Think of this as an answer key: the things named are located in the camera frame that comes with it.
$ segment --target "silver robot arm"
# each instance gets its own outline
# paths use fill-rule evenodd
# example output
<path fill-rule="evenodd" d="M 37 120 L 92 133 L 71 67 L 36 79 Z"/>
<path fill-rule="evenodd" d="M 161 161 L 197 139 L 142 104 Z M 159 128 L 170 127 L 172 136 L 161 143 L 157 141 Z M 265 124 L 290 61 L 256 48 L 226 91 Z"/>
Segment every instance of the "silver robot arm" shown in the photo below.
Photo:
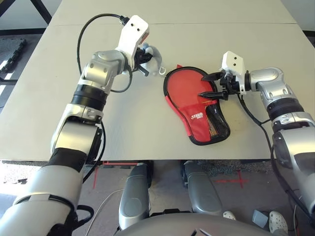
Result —
<path fill-rule="evenodd" d="M 2 217 L 1 236 L 71 235 L 85 223 L 76 215 L 77 210 L 86 210 L 78 206 L 83 166 L 98 154 L 98 124 L 115 76 L 140 70 L 140 64 L 152 57 L 138 48 L 148 34 L 148 24 L 132 16 L 122 29 L 118 47 L 93 55 L 53 135 L 51 159 L 29 180 L 25 192 Z"/>
<path fill-rule="evenodd" d="M 277 160 L 282 166 L 293 170 L 305 208 L 314 219 L 315 121 L 304 111 L 292 89 L 284 82 L 284 73 L 279 68 L 269 67 L 251 73 L 244 68 L 244 61 L 240 56 L 230 51 L 224 54 L 224 73 L 220 81 L 225 88 L 223 92 L 260 92 L 272 121 L 273 147 Z"/>

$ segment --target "white shoe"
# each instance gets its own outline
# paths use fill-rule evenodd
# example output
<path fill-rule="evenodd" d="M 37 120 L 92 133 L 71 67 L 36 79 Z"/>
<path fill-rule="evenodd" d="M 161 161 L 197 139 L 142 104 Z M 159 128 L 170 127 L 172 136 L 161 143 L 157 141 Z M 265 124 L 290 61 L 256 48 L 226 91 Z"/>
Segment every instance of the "white shoe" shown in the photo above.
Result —
<path fill-rule="evenodd" d="M 225 211 L 225 212 L 223 213 L 223 217 L 224 217 L 224 218 L 227 218 L 227 219 L 231 219 L 231 220 L 236 220 L 235 215 L 234 215 L 231 211 L 229 211 L 229 210 L 227 210 L 227 211 Z"/>
<path fill-rule="evenodd" d="M 285 218 L 279 212 L 272 211 L 269 213 L 270 233 L 273 233 L 275 230 L 278 229 L 283 229 L 286 233 L 288 233 Z"/>

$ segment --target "cable connector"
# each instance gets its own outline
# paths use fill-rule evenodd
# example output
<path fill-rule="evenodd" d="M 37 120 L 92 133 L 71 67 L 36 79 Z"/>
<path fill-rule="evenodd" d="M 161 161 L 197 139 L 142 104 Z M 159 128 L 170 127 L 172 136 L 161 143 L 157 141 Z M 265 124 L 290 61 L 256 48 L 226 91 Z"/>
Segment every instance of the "cable connector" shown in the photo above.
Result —
<path fill-rule="evenodd" d="M 130 18 L 127 16 L 120 16 L 119 20 L 123 24 L 123 26 L 125 26 L 127 22 L 130 20 Z"/>

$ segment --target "red bag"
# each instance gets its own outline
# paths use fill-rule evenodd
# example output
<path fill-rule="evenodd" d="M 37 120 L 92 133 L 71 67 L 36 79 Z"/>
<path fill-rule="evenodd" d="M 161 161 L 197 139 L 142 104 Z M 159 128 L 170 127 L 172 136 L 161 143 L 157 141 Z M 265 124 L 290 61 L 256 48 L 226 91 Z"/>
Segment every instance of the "red bag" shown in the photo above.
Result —
<path fill-rule="evenodd" d="M 217 143 L 230 135 L 219 100 L 198 96 L 205 91 L 217 91 L 214 82 L 201 81 L 206 75 L 206 72 L 195 67 L 180 67 L 169 72 L 164 80 L 165 99 L 196 145 Z"/>

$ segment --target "white table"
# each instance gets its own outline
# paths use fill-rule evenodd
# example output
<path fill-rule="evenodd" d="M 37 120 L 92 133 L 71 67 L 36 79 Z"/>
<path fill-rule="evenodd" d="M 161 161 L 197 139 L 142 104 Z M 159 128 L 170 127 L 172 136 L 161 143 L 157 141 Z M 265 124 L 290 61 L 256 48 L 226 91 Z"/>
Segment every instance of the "white table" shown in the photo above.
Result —
<path fill-rule="evenodd" d="M 181 64 L 216 72 L 228 50 L 242 56 L 249 71 L 279 67 L 301 105 L 315 117 L 315 50 L 278 0 L 257 0 L 255 4 L 252 0 L 237 1 L 239 4 L 232 0 L 193 4 L 162 0 L 157 11 L 148 11 L 147 1 L 140 0 L 136 6 L 127 0 L 124 4 L 82 2 L 61 3 L 0 114 L 0 159 L 50 158 L 51 136 L 79 79 L 77 37 L 86 20 L 100 12 L 138 14 L 147 20 L 151 32 L 147 42 L 158 47 L 168 71 Z M 179 8 L 175 17 L 174 10 Z M 82 40 L 82 63 L 95 51 L 114 49 L 121 28 L 112 19 L 92 23 Z M 194 145 L 164 99 L 163 80 L 136 72 L 127 92 L 110 94 L 103 119 L 107 136 L 104 160 L 269 157 L 263 133 L 235 96 L 220 102 L 230 137 L 217 144 Z M 127 81 L 119 76 L 114 87 L 122 89 Z M 245 100 L 252 113 L 265 120 L 267 113 L 259 97 L 257 92 L 249 92 Z M 271 136 L 270 124 L 265 127 Z"/>

